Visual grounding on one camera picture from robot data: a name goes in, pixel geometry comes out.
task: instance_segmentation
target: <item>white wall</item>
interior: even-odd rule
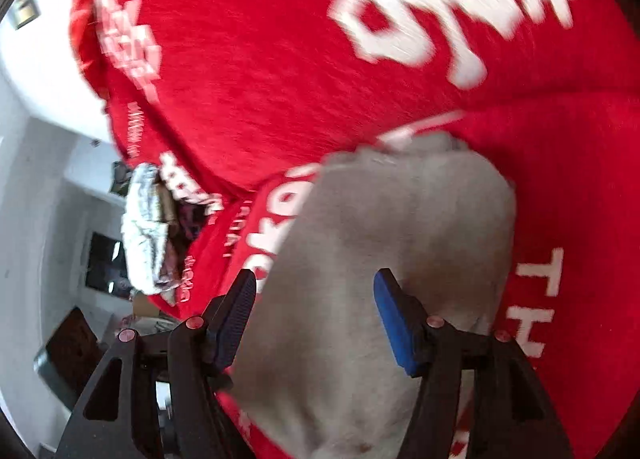
[[[15,96],[0,67],[0,202],[28,119],[27,109]]]
[[[0,94],[0,104],[11,99]],[[30,119],[13,160],[0,203],[0,392],[31,450],[60,432],[59,401],[33,372],[42,346],[40,277],[66,160],[76,135]]]
[[[124,198],[109,193],[113,182],[113,163],[121,159],[113,144],[102,142],[92,146],[90,138],[78,136],[66,166],[65,178],[99,199],[124,206]]]
[[[42,262],[41,306],[42,338],[46,341],[68,312],[76,305],[70,284],[74,275],[75,253],[81,219],[88,215],[92,198],[77,187],[63,182],[58,204],[52,212]]]
[[[103,101],[82,79],[69,43],[72,0],[36,0],[41,16],[15,30],[0,23],[0,58],[31,114],[90,138],[111,140]]]
[[[92,206],[86,225],[84,247],[81,255],[80,269],[86,269],[88,262],[88,250],[93,232],[101,233],[112,239],[121,240],[120,225],[124,207],[92,198]],[[131,302],[122,298],[107,295],[84,286],[84,274],[78,272],[77,298],[86,306],[94,306],[105,312],[124,317],[132,313]]]

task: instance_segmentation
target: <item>black metal bracket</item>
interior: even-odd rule
[[[171,386],[175,441],[183,459],[255,459],[214,395],[254,305],[255,276],[243,269],[227,295],[173,331],[122,331],[76,403],[56,459],[163,459],[155,382]]]
[[[569,440],[538,376],[504,331],[458,331],[402,292],[389,269],[374,296],[399,365],[421,377],[398,459],[447,459],[463,369],[475,371],[474,422],[467,459],[571,459]]]

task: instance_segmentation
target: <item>red cloth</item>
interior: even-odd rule
[[[495,325],[529,353],[576,457],[594,457],[640,387],[640,46],[613,0],[564,0],[570,20],[563,0],[542,0],[542,16],[535,0],[513,0],[520,16],[511,21],[509,0],[459,0],[466,7],[453,6],[452,17],[484,79],[472,62],[452,72],[451,29],[417,9],[424,0],[378,0],[417,24],[415,51],[385,47],[397,58],[422,52],[409,62],[363,59],[377,47],[352,41],[338,0],[98,1],[106,55],[82,26],[86,13],[72,30],[84,74],[109,91],[118,146],[131,164],[161,164],[174,194],[219,194],[225,207],[191,250],[184,301],[166,311],[199,314],[242,267],[263,279],[282,223],[312,186],[312,168],[287,169],[464,110],[446,128],[516,187],[513,270]],[[493,18],[491,5],[478,10],[498,1]],[[94,12],[91,0],[76,4]],[[372,31],[391,22],[362,7]],[[259,458],[282,457],[229,410]]]

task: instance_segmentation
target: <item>white fabric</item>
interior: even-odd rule
[[[133,171],[125,214],[122,241],[131,285],[145,295],[157,295],[175,286],[161,286],[160,271],[168,237],[168,225],[161,222],[161,207],[154,183],[158,168],[143,163]]]

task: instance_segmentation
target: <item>window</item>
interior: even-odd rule
[[[118,298],[132,299],[133,288],[121,241],[94,232],[84,285]]]

